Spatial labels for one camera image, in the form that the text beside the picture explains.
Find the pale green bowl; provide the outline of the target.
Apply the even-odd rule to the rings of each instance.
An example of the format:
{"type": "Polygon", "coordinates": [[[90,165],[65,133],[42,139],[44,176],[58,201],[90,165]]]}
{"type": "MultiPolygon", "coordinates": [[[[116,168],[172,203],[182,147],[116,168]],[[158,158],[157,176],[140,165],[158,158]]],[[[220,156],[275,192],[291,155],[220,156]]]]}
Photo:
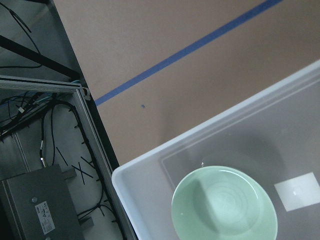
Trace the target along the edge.
{"type": "Polygon", "coordinates": [[[206,166],[176,186],[171,219],[181,240],[275,240],[271,198],[252,177],[227,166],[206,166]]]}

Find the clear plastic storage box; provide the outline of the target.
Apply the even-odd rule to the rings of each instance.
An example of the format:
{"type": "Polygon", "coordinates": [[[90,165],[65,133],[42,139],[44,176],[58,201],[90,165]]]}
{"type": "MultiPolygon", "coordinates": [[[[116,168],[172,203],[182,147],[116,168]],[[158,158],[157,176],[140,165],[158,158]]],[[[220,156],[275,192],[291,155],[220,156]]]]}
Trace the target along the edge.
{"type": "Polygon", "coordinates": [[[175,188],[201,167],[228,166],[269,195],[279,240],[317,240],[320,203],[286,211],[274,184],[313,172],[320,184],[320,63],[117,168],[112,184],[140,240],[176,240],[175,188]]]}

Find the grey controller box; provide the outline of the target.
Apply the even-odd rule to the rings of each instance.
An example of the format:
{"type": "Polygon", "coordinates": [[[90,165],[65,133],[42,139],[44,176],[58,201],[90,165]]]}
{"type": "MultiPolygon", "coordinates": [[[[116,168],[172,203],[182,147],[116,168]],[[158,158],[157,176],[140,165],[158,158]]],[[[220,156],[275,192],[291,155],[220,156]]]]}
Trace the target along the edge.
{"type": "Polygon", "coordinates": [[[59,165],[0,182],[2,240],[83,240],[93,219],[79,220],[59,165]]]}

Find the white label in box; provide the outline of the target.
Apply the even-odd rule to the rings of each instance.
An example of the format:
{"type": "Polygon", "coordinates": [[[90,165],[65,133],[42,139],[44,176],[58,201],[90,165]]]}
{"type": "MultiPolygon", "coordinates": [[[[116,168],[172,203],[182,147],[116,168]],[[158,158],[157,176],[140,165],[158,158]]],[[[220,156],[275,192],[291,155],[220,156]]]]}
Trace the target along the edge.
{"type": "Polygon", "coordinates": [[[313,172],[274,184],[287,212],[320,203],[320,185],[313,172]]]}

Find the aluminium frame rail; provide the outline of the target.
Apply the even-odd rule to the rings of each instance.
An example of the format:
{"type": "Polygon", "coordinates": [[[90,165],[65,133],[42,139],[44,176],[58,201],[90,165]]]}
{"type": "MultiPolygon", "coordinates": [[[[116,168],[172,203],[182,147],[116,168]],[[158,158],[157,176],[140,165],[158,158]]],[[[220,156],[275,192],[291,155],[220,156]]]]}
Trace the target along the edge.
{"type": "Polygon", "coordinates": [[[76,83],[2,76],[0,181],[58,165],[78,219],[94,222],[83,240],[134,240],[88,97],[76,83]]]}

